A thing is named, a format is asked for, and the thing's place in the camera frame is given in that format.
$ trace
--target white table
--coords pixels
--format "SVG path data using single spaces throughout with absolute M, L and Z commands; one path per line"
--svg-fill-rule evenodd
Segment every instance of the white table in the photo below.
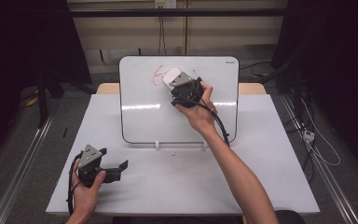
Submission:
M 107 148 L 101 166 L 129 160 L 121 181 L 104 184 L 95 210 L 108 216 L 241 215 L 212 152 L 133 146 L 121 136 L 119 96 L 91 97 L 47 212 L 67 215 L 71 162 L 86 144 Z M 264 185 L 276 210 L 317 213 L 319 207 L 269 95 L 240 95 L 237 138 L 231 144 Z

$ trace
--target person's right hand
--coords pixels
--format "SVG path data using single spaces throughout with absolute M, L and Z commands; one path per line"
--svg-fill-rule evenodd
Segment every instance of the person's right hand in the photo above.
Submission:
M 204 93 L 200 104 L 208 106 L 217 114 L 216 107 L 211 101 L 213 87 L 205 84 L 203 81 L 201 81 L 201 86 L 204 89 Z M 191 108 L 186 108 L 182 105 L 176 105 L 175 107 L 187 117 L 191 127 L 200 134 L 204 135 L 209 132 L 215 132 L 214 117 L 211 115 L 211 112 L 198 105 Z

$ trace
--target person's arm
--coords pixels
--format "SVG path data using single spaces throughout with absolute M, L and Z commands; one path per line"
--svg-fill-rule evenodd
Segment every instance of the person's arm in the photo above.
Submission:
M 203 103 L 217 113 L 210 101 L 211 86 L 201 82 L 205 92 Z M 214 157 L 225 175 L 231 192 L 250 223 L 279 223 L 276 218 L 269 196 L 253 171 L 225 143 L 214 127 L 214 118 L 210 112 L 200 106 L 186 108 L 177 105 L 188 121 L 208 143 Z
M 79 161 L 75 163 L 72 172 L 72 188 L 80 182 L 77 176 Z M 106 171 L 101 171 L 95 177 L 91 188 L 85 187 L 82 183 L 76 186 L 74 190 L 74 213 L 69 217 L 67 224 L 87 223 L 94 213 L 98 201 L 98 192 L 106 176 Z

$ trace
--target person's hand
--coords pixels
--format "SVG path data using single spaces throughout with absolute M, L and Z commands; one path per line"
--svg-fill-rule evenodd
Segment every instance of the person's hand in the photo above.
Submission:
M 211 101 L 213 87 L 205 84 L 203 81 L 201 81 L 201 86 L 204 89 L 204 93 L 200 104 L 208 106 L 217 114 L 216 107 Z M 186 108 L 182 105 L 176 105 L 175 107 L 187 117 L 191 127 L 200 134 L 215 132 L 214 117 L 211 115 L 211 112 L 198 105 L 191 108 Z
M 76 173 L 79 162 L 76 161 L 72 172 L 72 188 L 80 182 Z M 74 213 L 66 223 L 87 223 L 90 220 L 97 206 L 98 192 L 105 176 L 106 171 L 98 173 L 91 188 L 87 188 L 82 183 L 77 185 L 74 190 Z

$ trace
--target whiteboard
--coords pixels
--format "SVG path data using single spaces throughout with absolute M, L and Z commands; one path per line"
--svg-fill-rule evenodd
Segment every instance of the whiteboard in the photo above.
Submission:
M 211 100 L 228 141 L 237 134 L 239 61 L 230 56 L 127 56 L 120 60 L 122 136 L 128 143 L 203 142 L 186 117 L 171 105 L 164 75 L 178 68 L 213 86 Z

